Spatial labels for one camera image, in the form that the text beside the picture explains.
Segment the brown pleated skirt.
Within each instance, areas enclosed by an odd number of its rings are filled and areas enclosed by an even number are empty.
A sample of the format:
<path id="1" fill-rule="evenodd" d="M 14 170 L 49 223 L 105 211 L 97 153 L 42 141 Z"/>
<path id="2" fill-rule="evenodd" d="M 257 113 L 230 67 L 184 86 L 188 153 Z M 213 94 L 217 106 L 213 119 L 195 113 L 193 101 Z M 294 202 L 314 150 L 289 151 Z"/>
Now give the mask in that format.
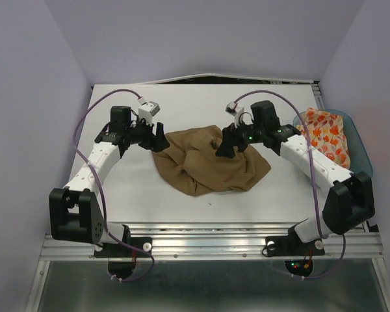
<path id="1" fill-rule="evenodd" d="M 217 157 L 222 131 L 215 125 L 166 134 L 170 147 L 152 153 L 159 175 L 176 190 L 197 197 L 212 192 L 247 192 L 271 170 L 249 146 L 235 158 Z"/>

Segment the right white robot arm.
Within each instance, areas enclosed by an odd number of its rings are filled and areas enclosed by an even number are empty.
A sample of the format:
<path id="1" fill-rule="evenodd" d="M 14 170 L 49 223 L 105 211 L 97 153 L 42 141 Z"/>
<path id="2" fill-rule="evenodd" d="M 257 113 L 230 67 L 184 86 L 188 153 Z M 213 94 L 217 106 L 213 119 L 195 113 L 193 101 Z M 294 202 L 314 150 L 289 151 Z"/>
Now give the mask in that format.
<path id="1" fill-rule="evenodd" d="M 326 195 L 324 208 L 315 216 L 293 227 L 286 238 L 288 250 L 300 254 L 309 242 L 334 234 L 344 234 L 375 214 L 371 177 L 334 163 L 308 144 L 291 124 L 281 125 L 274 104 L 260 101 L 251 105 L 252 122 L 243 120 L 244 108 L 231 102 L 226 112 L 234 121 L 222 130 L 222 143 L 216 156 L 234 158 L 251 144 L 263 144 L 285 160 L 297 165 L 311 179 L 313 186 Z"/>

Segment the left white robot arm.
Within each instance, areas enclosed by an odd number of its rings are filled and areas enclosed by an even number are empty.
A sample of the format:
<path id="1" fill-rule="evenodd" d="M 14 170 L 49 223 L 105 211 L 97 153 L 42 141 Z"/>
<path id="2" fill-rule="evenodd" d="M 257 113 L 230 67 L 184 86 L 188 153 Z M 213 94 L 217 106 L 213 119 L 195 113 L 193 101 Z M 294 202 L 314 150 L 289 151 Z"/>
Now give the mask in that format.
<path id="1" fill-rule="evenodd" d="M 63 187 L 49 195 L 51 235 L 55 240 L 90 244 L 109 243 L 118 256 L 131 251 L 127 226 L 108 223 L 99 197 L 104 180 L 133 144 L 160 152 L 169 147 L 163 124 L 153 123 L 160 106 L 152 101 L 141 104 L 132 117 L 128 106 L 113 106 L 110 120 L 94 140 L 90 155 Z"/>

